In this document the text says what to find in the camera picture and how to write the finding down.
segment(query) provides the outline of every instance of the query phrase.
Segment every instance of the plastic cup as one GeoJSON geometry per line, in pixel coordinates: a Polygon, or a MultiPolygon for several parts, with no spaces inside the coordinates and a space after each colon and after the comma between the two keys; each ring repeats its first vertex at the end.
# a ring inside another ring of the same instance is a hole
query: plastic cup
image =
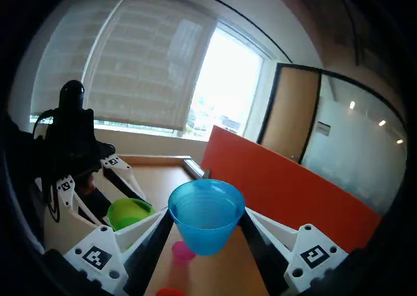
{"type": "Polygon", "coordinates": [[[126,228],[155,213],[147,202],[138,199],[119,199],[108,208],[107,218],[113,230],[126,228]]]}
{"type": "Polygon", "coordinates": [[[209,256],[225,245],[243,215],[242,194],[228,183],[201,179],[176,188],[168,209],[188,248],[209,256]]]}
{"type": "Polygon", "coordinates": [[[178,266],[188,266],[190,261],[195,258],[195,254],[187,247],[183,241],[173,245],[174,263],[178,266]]]}

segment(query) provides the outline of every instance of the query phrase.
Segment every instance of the blue plastic cup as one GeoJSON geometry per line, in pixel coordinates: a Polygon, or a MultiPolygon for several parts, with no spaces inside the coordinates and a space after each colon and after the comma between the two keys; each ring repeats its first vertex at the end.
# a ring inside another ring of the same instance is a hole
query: blue plastic cup
{"type": "Polygon", "coordinates": [[[225,245],[243,215],[242,194],[228,183],[201,179],[177,187],[168,208],[188,248],[209,256],[225,245]]]}

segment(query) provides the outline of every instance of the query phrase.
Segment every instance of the glass wall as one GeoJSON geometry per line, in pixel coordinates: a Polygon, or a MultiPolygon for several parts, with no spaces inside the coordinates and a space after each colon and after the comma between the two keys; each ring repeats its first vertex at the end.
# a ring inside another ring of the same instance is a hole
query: glass wall
{"type": "Polygon", "coordinates": [[[406,132],[387,105],[355,85],[322,76],[304,167],[383,214],[401,185],[406,156],[406,132]]]}

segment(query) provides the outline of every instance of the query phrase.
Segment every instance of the window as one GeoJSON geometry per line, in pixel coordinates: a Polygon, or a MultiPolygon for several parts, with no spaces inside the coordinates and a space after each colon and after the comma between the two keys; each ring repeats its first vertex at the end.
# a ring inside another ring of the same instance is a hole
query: window
{"type": "Polygon", "coordinates": [[[271,88],[261,78],[272,64],[246,37],[179,1],[81,0],[42,56],[31,119],[78,79],[96,128],[207,141],[218,125],[244,135],[260,82],[271,88]]]}
{"type": "Polygon", "coordinates": [[[264,59],[220,28],[208,47],[184,137],[208,140],[213,125],[243,135],[264,59]]]}

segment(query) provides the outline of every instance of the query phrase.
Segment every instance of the pink plastic cup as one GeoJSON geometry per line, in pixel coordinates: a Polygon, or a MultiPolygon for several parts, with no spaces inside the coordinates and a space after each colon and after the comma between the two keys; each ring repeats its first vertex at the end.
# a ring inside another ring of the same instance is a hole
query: pink plastic cup
{"type": "Polygon", "coordinates": [[[173,245],[174,263],[179,266],[187,266],[195,258],[195,254],[189,250],[183,241],[173,245]]]}

